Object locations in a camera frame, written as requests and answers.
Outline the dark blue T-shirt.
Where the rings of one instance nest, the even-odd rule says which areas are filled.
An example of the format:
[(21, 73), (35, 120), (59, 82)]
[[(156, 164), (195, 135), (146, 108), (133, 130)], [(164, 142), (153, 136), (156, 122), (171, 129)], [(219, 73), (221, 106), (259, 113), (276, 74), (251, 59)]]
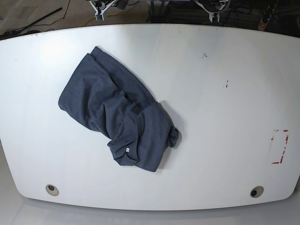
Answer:
[(99, 47), (81, 60), (58, 105), (84, 127), (109, 138), (121, 166), (155, 172), (179, 131), (160, 103), (125, 66)]

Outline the red tape rectangle marking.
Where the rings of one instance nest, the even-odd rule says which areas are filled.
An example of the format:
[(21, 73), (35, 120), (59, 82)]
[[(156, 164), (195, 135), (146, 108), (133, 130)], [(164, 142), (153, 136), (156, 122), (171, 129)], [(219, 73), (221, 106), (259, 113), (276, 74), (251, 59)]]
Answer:
[(269, 161), (273, 165), (281, 164), (285, 155), (287, 142), (289, 138), (288, 129), (275, 129), (273, 131), (270, 151), (269, 151)]

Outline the black rod on floor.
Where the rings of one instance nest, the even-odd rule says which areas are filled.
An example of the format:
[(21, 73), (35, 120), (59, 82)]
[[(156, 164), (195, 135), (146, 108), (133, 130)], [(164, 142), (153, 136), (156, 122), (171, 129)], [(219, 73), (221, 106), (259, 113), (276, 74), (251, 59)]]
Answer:
[(58, 8), (58, 9), (56, 9), (56, 10), (54, 10), (54, 11), (52, 11), (52, 12), (46, 14), (46, 15), (44, 15), (43, 17), (40, 17), (39, 19), (35, 20), (34, 22), (30, 23), (30, 24), (27, 25), (27, 26), (24, 26), (24, 27), (21, 27), (21, 28), (18, 28), (18, 29), (14, 29), (14, 30), (11, 30), (11, 31), (5, 31), (3, 34), (0, 35), (0, 39), (1, 39), (1, 40), (4, 40), (4, 39), (7, 39), (7, 38), (14, 38), (14, 37), (17, 37), (17, 36), (19, 36), (24, 30), (26, 30), (26, 29), (32, 27), (33, 25), (37, 24), (38, 22), (40, 22), (40, 21), (42, 21), (42, 20), (44, 20), (44, 19), (46, 19), (46, 18), (52, 16), (53, 14), (55, 14), (55, 13), (61, 11), (61, 10), (62, 10), (62, 8), (60, 7), (60, 8)]

